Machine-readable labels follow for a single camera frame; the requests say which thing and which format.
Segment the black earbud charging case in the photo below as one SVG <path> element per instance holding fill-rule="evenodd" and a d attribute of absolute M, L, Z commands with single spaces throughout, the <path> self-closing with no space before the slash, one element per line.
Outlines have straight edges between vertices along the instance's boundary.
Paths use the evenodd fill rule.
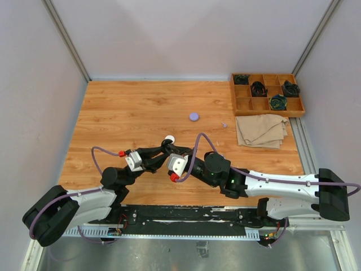
<path fill-rule="evenodd" d="M 168 146 L 170 144 L 172 144 L 173 141 L 171 139 L 164 139 L 162 142 L 161 142 L 161 148 L 162 150 L 166 150 L 168 148 Z"/>

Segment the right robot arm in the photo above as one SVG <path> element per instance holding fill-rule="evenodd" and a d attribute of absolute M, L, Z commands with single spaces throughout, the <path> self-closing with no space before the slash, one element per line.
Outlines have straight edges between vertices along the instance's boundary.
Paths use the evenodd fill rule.
<path fill-rule="evenodd" d="M 173 182 L 193 176 L 232 199 L 258 196 L 256 220 L 263 226 L 289 216 L 319 214 L 331 221 L 349 221 L 346 184 L 330 169 L 300 176 L 265 174 L 237 169 L 211 151 L 198 159 L 193 150 L 170 144 L 168 174 Z"/>

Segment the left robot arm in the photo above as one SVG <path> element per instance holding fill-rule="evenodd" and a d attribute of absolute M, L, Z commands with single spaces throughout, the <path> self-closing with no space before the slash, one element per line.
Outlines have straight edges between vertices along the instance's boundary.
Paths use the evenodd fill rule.
<path fill-rule="evenodd" d="M 66 190 L 61 185 L 53 186 L 26 211 L 22 222 L 32 240 L 47 247 L 68 229 L 84 223 L 117 222 L 121 216 L 118 206 L 129 193 L 127 187 L 144 172 L 156 173 L 169 157 L 164 146 L 107 153 L 125 158 L 126 166 L 98 170 L 100 185 L 91 189 Z"/>

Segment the white earbud charging case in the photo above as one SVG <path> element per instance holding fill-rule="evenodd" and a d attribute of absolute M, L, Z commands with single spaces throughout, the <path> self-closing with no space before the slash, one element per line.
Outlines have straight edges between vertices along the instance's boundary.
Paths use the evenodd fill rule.
<path fill-rule="evenodd" d="M 167 135 L 167 136 L 165 137 L 165 139 L 169 139 L 169 140 L 171 140 L 172 142 L 175 142 L 175 137 L 172 136 L 172 135 Z"/>

